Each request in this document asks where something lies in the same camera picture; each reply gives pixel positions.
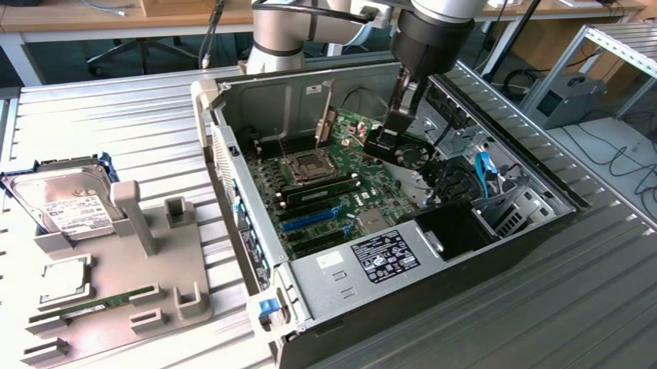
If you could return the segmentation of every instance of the gray device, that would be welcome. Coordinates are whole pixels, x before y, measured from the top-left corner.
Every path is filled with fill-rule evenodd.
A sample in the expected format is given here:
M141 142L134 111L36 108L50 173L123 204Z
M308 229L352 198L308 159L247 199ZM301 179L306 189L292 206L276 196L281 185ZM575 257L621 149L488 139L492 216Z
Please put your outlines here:
M207 159L214 161L225 188L218 196L234 207L234 247L251 295L246 309L255 335L269 343L284 368L308 367L511 268L587 207L449 79L433 78L410 132L434 142L442 131L452 129L436 106L456 107L464 119L454 127L458 137L438 147L428 163L436 165L433 174L386 167L408 196L404 204L414 210L392 221L389 199L365 204L357 214L346 214L356 217L350 237L346 232L346 238L330 247L318 245L316 251L297 254L290 247L292 234L281 229L274 216L285 212L273 210L280 205L268 195L262 165L268 160L285 161L290 143L321 131L328 102L340 104L358 87L389 95L398 66L385 62L258 78L241 76L218 80L215 88L206 90L206 97L213 96L207 99L213 119ZM442 103L433 104L436 99ZM361 108L365 116L381 114L374 104L361 104ZM255 158L268 142L281 145L280 158ZM329 144L328 151L336 155L332 145L346 143ZM483 156L499 173L507 171L497 179L516 178L517 185L507 191L500 185L500 193L470 198L469 189L477 183L468 181ZM340 166L345 158L338 157ZM368 165L352 164L360 178L368 178ZM450 165L468 169L449 172ZM454 181L442 188L452 175ZM496 189L496 176L485 180L484 185ZM434 182L433 191L425 191ZM356 185L357 190L340 196L341 206L358 208L366 202L362 194L374 194L368 181ZM314 220L312 215L300 219Z
M539 79L532 85L531 91L523 99L521 109L524 109L525 102L532 100L544 80L545 78ZM573 125L580 123L584 115L605 93L604 81L592 79L584 73L565 73L555 78L548 94L545 94L536 109L527 111L527 116L547 130Z

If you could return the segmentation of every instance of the hard drive label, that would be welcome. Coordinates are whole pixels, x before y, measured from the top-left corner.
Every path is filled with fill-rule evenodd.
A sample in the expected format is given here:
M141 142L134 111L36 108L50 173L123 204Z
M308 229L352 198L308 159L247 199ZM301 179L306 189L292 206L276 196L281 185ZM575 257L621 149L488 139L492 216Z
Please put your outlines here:
M420 266L398 231L392 231L352 246L362 270L373 283L380 283Z
M85 196L49 202L43 205L51 220L66 235L87 232L113 225L101 198Z

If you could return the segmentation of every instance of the workbench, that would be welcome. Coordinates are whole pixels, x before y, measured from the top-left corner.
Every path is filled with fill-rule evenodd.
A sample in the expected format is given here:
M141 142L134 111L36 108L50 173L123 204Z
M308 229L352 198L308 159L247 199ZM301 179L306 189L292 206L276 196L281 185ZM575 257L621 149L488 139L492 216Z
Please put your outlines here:
M346 56L326 61L364 61ZM235 75L237 68L187 71L67 85L23 88L0 109L7 121L3 160L97 145L111 152L122 180L142 183L141 206L183 195L197 205L215 317L74 362L66 367L272 368L245 312L247 292L213 192L194 125L189 85ZM484 111L512 132L591 209L519 266L392 327L316 367L648 367L657 361L657 224L651 223L575 155L537 137L536 126L462 65L448 74ZM39 132L59 132L43 145ZM93 141L81 142L81 137ZM27 268L34 223L3 199L0 291ZM3 360L16 367L27 335L0 305Z
M105 6L126 4L125 0L103 0ZM500 36L493 56L484 72L489 72L512 34L520 25L531 1L509 6L500 18L509 22ZM637 11L645 8L635 0L621 0L625 14L620 22L633 18ZM476 17L477 22L493 22L500 15L499 8L489 5ZM559 0L544 0L532 17L535 20L564 18L607 18L609 10L601 8L572 8ZM43 77L30 55L26 44L31 42L59 42L97 40L111 38L165 37L174 35L202 35L207 31L207 15L177 15L169 17L146 17L142 9L127 9L127 17L99 12L82 4L79 0L45 0L42 5L30 8L7 7L0 20L0 46L7 53L11 64L19 73L26 86L43 85ZM227 2L217 33L251 32L253 12L249 0ZM329 49L329 56L340 55L341 47Z

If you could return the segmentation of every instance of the aluminum profile table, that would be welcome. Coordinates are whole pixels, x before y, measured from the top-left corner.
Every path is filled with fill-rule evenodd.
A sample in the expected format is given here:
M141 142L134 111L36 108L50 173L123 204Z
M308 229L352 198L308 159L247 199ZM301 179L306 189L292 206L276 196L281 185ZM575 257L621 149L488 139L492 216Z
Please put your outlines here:
M24 88L20 99L7 105L3 150L10 158L30 152L30 132L43 125L93 132L118 150L119 174L143 181L145 206L183 194L197 204L202 222L215 317L66 367L274 368L245 312L247 293L202 166L189 96L191 81L235 72L223 68ZM649 366L657 361L655 224L559 143L537 135L523 113L466 67L460 65L448 77L593 207L509 272L316 367ZM61 146L75 144L63 141ZM12 255L31 246L19 242L20 210L11 202L2 206L0 300L7 284L15 283L4 268ZM0 305L0 320L6 309ZM3 321L3 338L20 330ZM12 340L3 340L0 367L16 367L7 356L11 345Z
M580 29L577 36L573 38L573 42L560 57L553 70L545 77L539 90L532 93L531 100L523 105L524 111L533 111L539 106L555 79L564 73L568 63L580 52L580 46L587 40L595 42L603 49L608 50L608 52L613 53L651 76L649 81L643 85L617 111L617 117L625 114L639 98L653 86L657 78L657 25L644 22L613 25L585 25ZM596 60L597 57L591 58L580 71L587 72Z

